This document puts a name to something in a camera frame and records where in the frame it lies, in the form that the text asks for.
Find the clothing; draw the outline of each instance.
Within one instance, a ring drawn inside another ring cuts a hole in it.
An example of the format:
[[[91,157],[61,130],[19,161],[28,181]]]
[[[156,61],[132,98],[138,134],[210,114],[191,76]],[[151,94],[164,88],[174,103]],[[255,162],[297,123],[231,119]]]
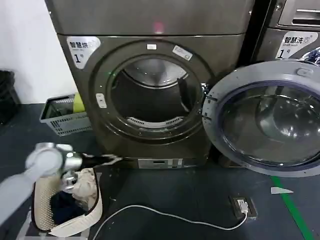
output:
[[[90,210],[97,199],[97,184],[94,170],[84,168],[78,174],[77,182],[72,189],[72,197],[81,202],[84,209]]]
[[[77,205],[70,193],[59,191],[50,198],[50,207],[53,213],[52,219],[60,225],[71,219],[83,215],[86,211]]]

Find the green floor line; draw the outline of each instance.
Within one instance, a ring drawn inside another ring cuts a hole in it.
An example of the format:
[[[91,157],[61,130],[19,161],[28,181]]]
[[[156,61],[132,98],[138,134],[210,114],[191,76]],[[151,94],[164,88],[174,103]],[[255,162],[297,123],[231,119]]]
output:
[[[282,189],[284,188],[284,186],[282,185],[279,177],[272,176],[271,179],[272,179],[275,187],[279,187],[279,188],[282,188]],[[304,239],[305,240],[314,240],[314,236],[312,235],[311,231],[307,227],[306,222],[302,218],[300,212],[296,208],[296,206],[295,206],[294,202],[292,201],[291,197],[289,196],[289,194],[288,193],[282,193],[281,197],[282,197],[282,200],[284,201],[284,204],[286,205],[286,208],[289,210],[292,218],[294,219],[296,225],[300,229]]]

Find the electrical socket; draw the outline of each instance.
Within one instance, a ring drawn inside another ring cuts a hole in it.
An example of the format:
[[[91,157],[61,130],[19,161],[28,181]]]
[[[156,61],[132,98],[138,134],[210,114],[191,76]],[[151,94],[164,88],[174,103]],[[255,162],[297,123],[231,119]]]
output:
[[[257,217],[257,211],[251,198],[244,197],[244,196],[230,196],[229,198],[231,201],[231,206],[232,206],[234,215],[237,219],[242,219],[244,217],[244,211],[246,210],[246,208],[248,210],[248,213],[247,213],[248,218]]]

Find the floor outlet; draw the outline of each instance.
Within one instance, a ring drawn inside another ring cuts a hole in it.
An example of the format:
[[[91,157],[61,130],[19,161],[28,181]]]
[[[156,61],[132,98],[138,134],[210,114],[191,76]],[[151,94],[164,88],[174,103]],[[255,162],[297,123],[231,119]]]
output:
[[[249,197],[244,196],[230,196],[230,201],[232,205],[232,209],[234,212],[234,215],[237,219],[242,219],[244,217],[244,214],[242,213],[242,210],[240,208],[241,201],[244,201],[247,203],[248,206],[248,218],[256,218],[257,217],[257,210]]]

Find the glass door window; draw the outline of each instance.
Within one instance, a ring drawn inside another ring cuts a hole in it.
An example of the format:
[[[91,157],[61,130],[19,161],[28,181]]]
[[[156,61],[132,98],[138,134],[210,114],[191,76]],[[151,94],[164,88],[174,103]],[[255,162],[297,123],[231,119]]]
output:
[[[261,164],[294,166],[320,153],[320,102],[289,86],[261,86],[232,97],[220,114],[226,143]]]

